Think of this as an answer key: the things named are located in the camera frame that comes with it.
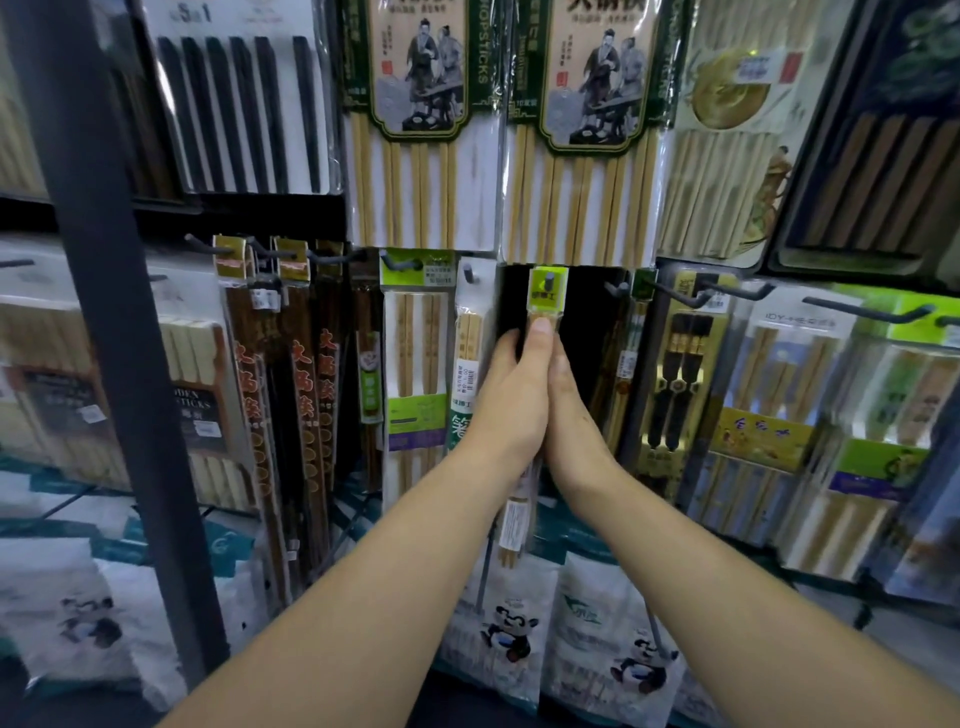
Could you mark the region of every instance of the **panda illustration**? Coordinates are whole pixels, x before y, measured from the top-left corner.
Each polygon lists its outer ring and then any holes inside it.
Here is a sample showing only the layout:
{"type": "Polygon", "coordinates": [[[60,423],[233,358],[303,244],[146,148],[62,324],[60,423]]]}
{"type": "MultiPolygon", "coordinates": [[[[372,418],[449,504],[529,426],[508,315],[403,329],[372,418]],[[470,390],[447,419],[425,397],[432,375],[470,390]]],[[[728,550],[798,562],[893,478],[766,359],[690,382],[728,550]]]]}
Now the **panda illustration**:
{"type": "Polygon", "coordinates": [[[640,632],[639,635],[630,650],[631,656],[620,660],[620,667],[611,667],[610,674],[622,685],[636,681],[639,693],[649,695],[666,684],[666,669],[680,653],[674,650],[667,659],[660,655],[657,646],[645,633],[640,632]]]}
{"type": "Polygon", "coordinates": [[[507,651],[507,659],[516,663],[530,654],[530,632],[540,624],[540,620],[528,619],[522,614],[512,614],[506,607],[498,606],[491,625],[480,633],[487,647],[494,643],[507,651]]]}
{"type": "Polygon", "coordinates": [[[69,615],[60,626],[60,632],[73,644],[79,644],[86,638],[101,649],[107,649],[123,637],[120,625],[108,616],[113,609],[113,599],[109,596],[102,600],[77,601],[62,599],[60,606],[69,615]]]}

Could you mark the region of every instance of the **forearm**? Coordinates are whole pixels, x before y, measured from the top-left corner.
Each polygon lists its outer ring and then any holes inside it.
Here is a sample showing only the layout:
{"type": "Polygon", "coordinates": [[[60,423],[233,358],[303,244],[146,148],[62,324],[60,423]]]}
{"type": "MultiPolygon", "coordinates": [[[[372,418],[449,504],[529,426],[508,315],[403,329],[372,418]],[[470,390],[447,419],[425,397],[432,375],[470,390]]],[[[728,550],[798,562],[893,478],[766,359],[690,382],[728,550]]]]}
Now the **forearm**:
{"type": "Polygon", "coordinates": [[[403,725],[512,486],[492,460],[457,448],[171,725],[403,725]]]}
{"type": "Polygon", "coordinates": [[[960,701],[619,468],[575,508],[740,728],[960,724],[960,701]]]}

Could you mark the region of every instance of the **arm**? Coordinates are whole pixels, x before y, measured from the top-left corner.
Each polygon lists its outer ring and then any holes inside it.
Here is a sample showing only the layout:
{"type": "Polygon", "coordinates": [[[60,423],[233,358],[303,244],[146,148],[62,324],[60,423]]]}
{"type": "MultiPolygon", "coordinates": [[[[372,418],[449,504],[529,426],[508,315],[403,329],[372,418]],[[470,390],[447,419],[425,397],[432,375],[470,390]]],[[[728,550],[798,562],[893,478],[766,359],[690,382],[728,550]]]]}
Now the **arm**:
{"type": "Polygon", "coordinates": [[[960,725],[960,700],[633,480],[580,401],[563,348],[550,372],[550,471],[739,728],[960,725]]]}
{"type": "Polygon", "coordinates": [[[553,332],[497,345],[460,445],[164,728],[402,726],[497,510],[546,430],[553,332]]]}

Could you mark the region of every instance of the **hand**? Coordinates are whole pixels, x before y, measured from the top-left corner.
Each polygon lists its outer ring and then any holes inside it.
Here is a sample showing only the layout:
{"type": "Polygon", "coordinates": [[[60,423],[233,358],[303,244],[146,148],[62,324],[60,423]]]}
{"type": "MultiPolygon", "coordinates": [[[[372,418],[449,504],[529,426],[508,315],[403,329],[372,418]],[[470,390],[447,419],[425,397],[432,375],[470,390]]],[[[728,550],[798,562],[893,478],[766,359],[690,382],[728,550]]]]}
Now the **hand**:
{"type": "Polygon", "coordinates": [[[454,451],[478,453],[510,483],[523,474],[543,443],[553,324],[539,318],[531,325],[519,362],[514,354],[518,336],[514,329],[497,342],[467,435],[454,451]]]}
{"type": "Polygon", "coordinates": [[[548,377],[550,417],[546,430],[546,462],[567,503],[577,510],[578,499],[603,485],[612,473],[623,473],[577,392],[560,337],[553,345],[548,377]]]}

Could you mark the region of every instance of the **black metal frame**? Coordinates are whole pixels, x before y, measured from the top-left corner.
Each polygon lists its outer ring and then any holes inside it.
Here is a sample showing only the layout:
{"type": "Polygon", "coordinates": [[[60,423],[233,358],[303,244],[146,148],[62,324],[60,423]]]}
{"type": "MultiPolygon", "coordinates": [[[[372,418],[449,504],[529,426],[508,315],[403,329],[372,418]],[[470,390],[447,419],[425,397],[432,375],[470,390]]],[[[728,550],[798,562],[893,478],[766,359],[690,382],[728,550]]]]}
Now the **black metal frame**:
{"type": "Polygon", "coordinates": [[[229,655],[90,7],[0,0],[187,687],[229,655]]]}

